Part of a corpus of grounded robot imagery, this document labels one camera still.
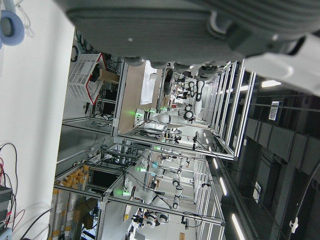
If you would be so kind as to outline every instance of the cardboard box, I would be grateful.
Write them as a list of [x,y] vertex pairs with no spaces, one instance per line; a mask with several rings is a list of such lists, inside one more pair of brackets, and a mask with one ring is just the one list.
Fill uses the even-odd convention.
[[86,229],[92,229],[94,226],[94,218],[88,213],[83,217],[82,223]]
[[98,79],[106,83],[119,84],[120,76],[110,71],[100,69],[100,77],[98,77]]
[[73,220],[80,221],[85,215],[87,215],[97,205],[98,205],[98,200],[95,198],[89,198],[86,202],[82,202],[78,204],[74,208]]

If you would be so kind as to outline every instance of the green led light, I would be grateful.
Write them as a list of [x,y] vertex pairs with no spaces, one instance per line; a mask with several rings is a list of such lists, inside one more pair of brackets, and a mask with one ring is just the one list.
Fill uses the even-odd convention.
[[131,196],[131,193],[128,192],[128,191],[124,191],[124,192],[122,193],[122,196]]
[[116,189],[116,190],[113,191],[113,194],[115,196],[120,196],[122,194],[122,190],[121,189]]

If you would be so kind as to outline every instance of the pipe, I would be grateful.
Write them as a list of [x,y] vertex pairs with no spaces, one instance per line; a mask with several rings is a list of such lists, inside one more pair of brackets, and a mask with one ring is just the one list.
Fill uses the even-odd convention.
[[70,155],[70,156],[67,156],[67,157],[64,158],[64,159],[61,159],[61,160],[57,161],[56,164],[57,164],[57,165],[62,164],[62,163],[66,162],[66,161],[68,161],[68,160],[70,160],[70,159],[72,159],[72,158],[74,158],[74,157],[76,157],[76,156],[78,156],[78,155],[80,155],[80,154],[83,154],[85,151],[86,151],[86,150],[78,151],[78,152],[76,152],[76,153],[74,153],[74,154],[72,154],[72,155]]

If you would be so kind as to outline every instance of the white plastic basket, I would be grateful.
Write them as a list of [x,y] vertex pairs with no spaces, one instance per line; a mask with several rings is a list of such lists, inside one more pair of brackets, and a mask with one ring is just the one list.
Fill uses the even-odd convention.
[[92,72],[98,64],[99,68],[107,70],[104,56],[99,54],[82,54],[72,70],[68,87],[76,99],[81,99],[94,105],[99,91],[104,83],[101,80],[90,81]]

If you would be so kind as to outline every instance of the headphones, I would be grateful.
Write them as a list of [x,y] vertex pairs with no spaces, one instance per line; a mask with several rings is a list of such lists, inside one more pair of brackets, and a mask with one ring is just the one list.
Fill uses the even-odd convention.
[[5,10],[1,11],[0,19],[0,49],[2,44],[16,46],[25,38],[25,28],[21,19],[16,15],[13,0],[3,0]]

